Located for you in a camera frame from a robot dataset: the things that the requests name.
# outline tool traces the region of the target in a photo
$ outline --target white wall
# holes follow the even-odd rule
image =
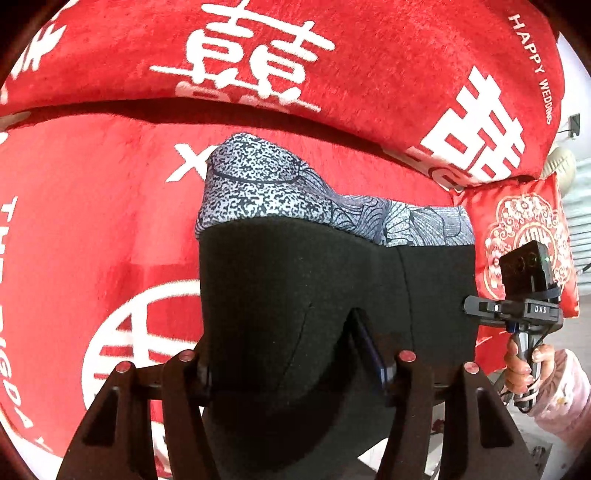
[[[557,45],[565,82],[558,130],[567,130],[569,116],[580,113],[581,134],[575,139],[570,139],[568,133],[558,134],[556,141],[560,146],[571,150],[577,160],[582,160],[591,157],[591,77],[562,35],[558,39]]]

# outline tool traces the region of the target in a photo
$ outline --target hand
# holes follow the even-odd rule
[[[505,354],[505,386],[516,394],[528,392],[528,387],[534,382],[531,376],[531,368],[527,362],[517,357],[518,348],[513,340],[507,344],[507,353]],[[541,363],[540,388],[554,372],[554,347],[547,343],[542,343],[532,354],[532,360]]]

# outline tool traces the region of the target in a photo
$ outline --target white chinese character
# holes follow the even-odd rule
[[[276,105],[275,103],[271,102],[264,102],[260,98],[255,97],[254,95],[242,95],[238,103],[241,105],[250,105],[259,108],[266,108],[268,110],[276,110],[278,112],[289,113],[290,111],[282,107],[281,105]]]
[[[208,50],[205,45],[214,45],[227,49],[227,53],[217,50]],[[215,59],[227,61],[229,63],[238,63],[242,60],[244,51],[239,43],[224,40],[223,38],[214,38],[205,36],[203,30],[196,30],[189,35],[187,40],[187,60],[193,64],[192,80],[197,83],[203,83],[206,78],[204,59]],[[215,75],[214,81],[217,88],[224,88],[227,85],[236,82],[238,69],[226,69],[218,75]]]
[[[73,7],[74,5],[76,5],[80,0],[70,0],[67,4],[65,4],[62,8],[60,8],[59,12],[56,13],[55,15],[53,15],[53,17],[51,18],[52,22],[55,22],[57,20],[57,17],[60,16],[60,14],[67,8]]]
[[[8,89],[6,87],[6,82],[2,84],[0,88],[0,105],[6,105],[8,103]]]
[[[334,43],[311,31],[314,26],[313,21],[308,20],[304,22],[302,26],[282,22],[266,15],[257,14],[247,10],[246,6],[249,4],[249,1],[250,0],[242,0],[237,7],[227,7],[225,5],[215,4],[202,5],[202,10],[204,12],[228,17],[226,22],[210,22],[206,25],[206,28],[210,31],[233,37],[252,38],[254,32],[249,28],[238,25],[238,20],[245,19],[265,24],[295,37],[292,42],[272,40],[272,47],[299,57],[305,61],[316,61],[318,59],[316,54],[302,46],[305,41],[325,50],[335,49]],[[208,49],[205,47],[206,45],[224,48],[226,52]],[[312,105],[299,100],[301,90],[298,87],[288,88],[284,92],[276,92],[273,90],[269,77],[280,77],[300,85],[306,79],[306,71],[302,64],[269,52],[269,47],[266,45],[259,45],[256,47],[249,59],[251,71],[254,78],[257,80],[257,84],[238,80],[236,78],[238,76],[238,69],[235,67],[225,69],[221,73],[215,74],[207,72],[204,64],[204,59],[208,58],[228,63],[238,63],[243,57],[244,51],[239,43],[222,38],[208,37],[205,35],[204,30],[196,30],[191,33],[187,40],[187,61],[193,64],[192,70],[158,65],[153,65],[150,69],[155,72],[190,76],[197,85],[202,84],[205,80],[212,80],[217,89],[223,89],[224,87],[233,85],[253,90],[263,100],[268,99],[270,96],[275,96],[278,98],[280,105],[295,103],[316,112],[320,112],[320,107],[317,105]],[[274,67],[271,63],[287,67],[290,71]],[[186,94],[187,89],[181,90],[181,93],[185,93],[185,95],[181,96],[193,96]],[[270,108],[269,105],[273,105],[268,102],[255,103],[251,101],[250,95],[243,95],[242,99],[248,101],[249,105],[263,106],[265,108]],[[275,107],[274,109],[284,111],[284,109],[281,109],[280,107]]]
[[[520,153],[524,152],[525,144],[521,138],[523,127],[519,120],[509,117],[499,99],[501,90],[490,75],[485,80],[474,67],[468,78],[478,91],[478,97],[475,98],[466,87],[462,87],[456,99],[466,111],[464,118],[449,109],[423,138],[421,145],[432,150],[434,157],[443,158],[458,168],[467,170],[477,182],[508,178],[511,170],[504,160],[507,159],[515,168],[519,166],[521,159],[513,146]],[[492,114],[505,130],[504,133],[495,125]],[[481,130],[495,143],[494,150],[485,146],[485,141],[479,135]],[[458,150],[447,141],[450,135],[465,146],[464,151]]]
[[[174,89],[174,94],[177,97],[188,97],[201,100],[212,100],[214,102],[231,103],[230,97],[227,93],[221,92],[214,88],[191,85],[189,82],[185,82],[184,80],[177,83],[177,86]]]
[[[10,72],[13,80],[17,79],[19,73],[26,72],[29,67],[31,67],[32,71],[36,72],[39,69],[41,57],[56,47],[61,36],[64,34],[66,26],[63,26],[56,31],[53,31],[53,27],[53,24],[49,25],[42,37],[41,32],[43,29],[35,34],[31,43],[29,43],[25,51],[22,52]]]
[[[269,62],[283,65],[292,71],[286,72],[285,70],[278,69],[269,65]],[[284,78],[285,80],[290,80],[294,83],[302,83],[306,79],[306,71],[304,70],[303,65],[291,60],[284,59],[283,57],[273,55],[269,52],[269,49],[266,45],[259,45],[257,48],[255,48],[255,51],[252,52],[251,55],[250,64],[252,74],[259,81],[257,93],[262,99],[268,99],[269,95],[273,93],[273,88],[271,87],[271,82],[269,81],[269,75]],[[285,92],[280,93],[278,97],[280,103],[282,105],[286,105],[293,102],[294,100],[297,100],[300,96],[300,93],[301,90],[299,88],[292,87],[287,89]]]

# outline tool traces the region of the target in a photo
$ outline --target patterned fabric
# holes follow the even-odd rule
[[[283,216],[330,225],[378,245],[472,245],[463,207],[418,207],[339,195],[302,159],[251,134],[236,134],[209,157],[197,237],[218,223]]]

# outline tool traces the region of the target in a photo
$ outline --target red fabric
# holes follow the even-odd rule
[[[176,100],[176,115],[185,110],[179,101],[195,105]],[[125,116],[75,115],[71,108],[35,112],[33,123],[35,116],[55,118],[14,128],[0,145],[0,367],[3,355],[9,363],[8,371],[0,369],[8,382],[0,384],[0,405],[25,438],[42,437],[60,456],[101,379],[119,360],[131,358],[139,367],[163,362],[192,348],[202,334],[200,300],[191,289],[199,285],[193,229],[204,159],[194,155],[248,131],[305,158],[339,193],[453,204],[418,172],[303,135],[308,127],[317,137],[335,134],[311,122],[297,121],[300,133],[289,132],[295,128],[288,116],[278,117],[285,121],[274,128],[231,125],[261,122],[256,111],[243,109],[237,116],[235,108],[226,117],[217,108],[209,115],[202,110],[198,124],[130,118],[148,105],[154,107],[119,105]],[[150,116],[158,111],[150,108]],[[358,141],[338,137],[345,144]],[[185,158],[195,167],[179,170]],[[158,291],[179,281],[171,291]],[[154,414],[161,420],[158,408]],[[155,438],[162,452],[162,433]]]
[[[579,316],[577,274],[556,174],[529,183],[505,180],[466,189],[457,203],[466,209],[474,228],[476,286],[481,296],[504,299],[499,257],[537,240],[548,247],[554,278],[562,288],[564,316]]]
[[[201,335],[193,226],[207,147],[247,131],[305,158],[339,193],[451,205],[438,183],[538,177],[554,139],[560,59],[526,0],[211,2],[70,0],[0,91],[0,115],[37,108],[0,133],[0,405],[58,455],[119,358],[165,361]],[[228,18],[214,11],[239,4],[262,17],[219,25]],[[304,51],[307,21],[324,40]],[[199,31],[224,60],[199,59]],[[183,170],[181,152],[195,168]],[[131,310],[135,323],[117,317]],[[479,342],[490,336],[476,348],[487,372],[505,347],[486,329]]]
[[[16,64],[0,115],[192,96],[351,132],[447,189],[539,177],[564,79],[528,1],[212,2],[71,0]]]

